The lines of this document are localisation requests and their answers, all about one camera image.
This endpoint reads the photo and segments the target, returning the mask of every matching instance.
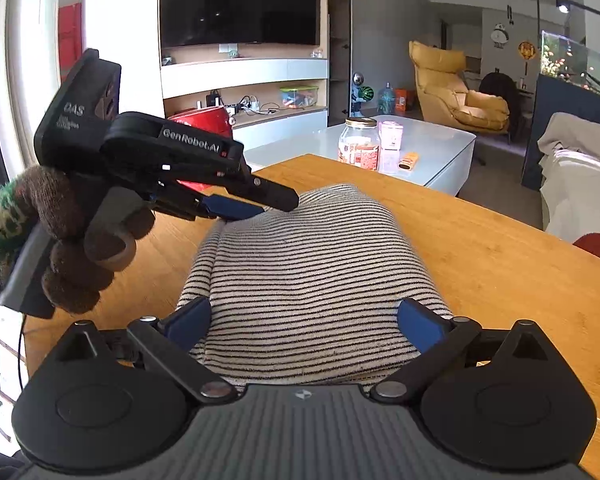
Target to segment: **plastic storage box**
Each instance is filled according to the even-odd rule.
[[[285,108],[307,108],[318,100],[317,86],[281,88],[282,105]]]

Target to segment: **black tv screen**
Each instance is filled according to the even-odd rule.
[[[160,43],[319,44],[319,8],[320,0],[160,0]]]

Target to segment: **brown glove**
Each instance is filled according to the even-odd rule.
[[[104,232],[90,233],[84,240],[84,215],[72,186],[58,170],[34,166],[0,188],[0,291],[9,279],[18,252],[37,222],[56,238],[50,265],[42,285],[54,306],[72,314],[91,310],[100,299],[100,290],[113,280],[113,272],[103,269],[85,256],[104,260],[120,253],[125,243]],[[125,227],[135,239],[144,237],[154,225],[148,208],[133,213]]]

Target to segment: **wooden tabletop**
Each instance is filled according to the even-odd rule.
[[[600,259],[480,206],[318,156],[259,174],[298,193],[355,184],[394,213],[453,313],[485,328],[510,328],[521,318],[539,323],[595,402],[598,426],[582,465],[600,479]],[[158,216],[132,265],[83,317],[110,329],[147,314],[169,314],[210,225]],[[52,320],[27,323],[30,373],[74,320],[58,312]]]

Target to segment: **astronaut figurine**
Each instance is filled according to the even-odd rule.
[[[360,72],[354,72],[351,86],[351,113],[350,117],[364,117],[362,115],[362,103],[374,98],[374,91],[368,86],[362,86],[365,77]]]

